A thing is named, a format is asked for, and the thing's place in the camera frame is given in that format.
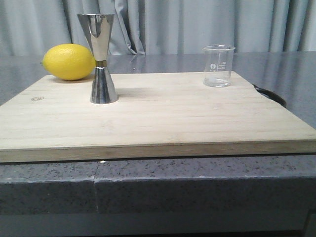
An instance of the wood grain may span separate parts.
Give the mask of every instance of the wood grain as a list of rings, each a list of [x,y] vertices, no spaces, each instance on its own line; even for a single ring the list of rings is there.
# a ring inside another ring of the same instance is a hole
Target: wood grain
[[[0,162],[316,152],[316,130],[232,72],[113,74],[119,100],[89,101],[91,79],[45,76],[0,107]]]

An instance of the jigger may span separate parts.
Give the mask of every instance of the jigger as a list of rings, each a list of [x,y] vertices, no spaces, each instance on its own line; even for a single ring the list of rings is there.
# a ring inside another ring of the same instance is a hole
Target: jigger
[[[114,15],[78,14],[77,17],[96,63],[90,101],[94,104],[115,102],[118,100],[118,95],[107,67]]]

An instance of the lemon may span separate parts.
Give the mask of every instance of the lemon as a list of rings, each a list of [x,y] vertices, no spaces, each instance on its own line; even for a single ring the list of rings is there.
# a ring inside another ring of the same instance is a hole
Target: lemon
[[[86,77],[95,67],[90,50],[80,44],[66,43],[52,47],[44,55],[45,70],[64,80]]]

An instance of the granite countertop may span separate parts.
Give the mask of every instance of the granite countertop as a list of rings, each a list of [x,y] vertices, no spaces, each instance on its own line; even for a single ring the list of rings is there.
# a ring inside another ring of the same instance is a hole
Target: granite countertop
[[[47,75],[40,60],[1,58],[0,104]],[[233,71],[280,95],[288,110],[316,128],[315,65],[316,52],[239,53]],[[109,57],[111,73],[203,67],[201,54]],[[301,210],[304,216],[316,208],[315,187],[316,154],[3,163],[0,217],[251,210]],[[302,228],[304,221],[288,226]]]

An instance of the gray curtain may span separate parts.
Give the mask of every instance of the gray curtain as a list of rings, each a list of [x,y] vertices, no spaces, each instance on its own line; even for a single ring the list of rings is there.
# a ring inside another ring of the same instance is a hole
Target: gray curtain
[[[77,14],[115,15],[111,54],[316,50],[315,0],[0,0],[0,56],[88,47]]]

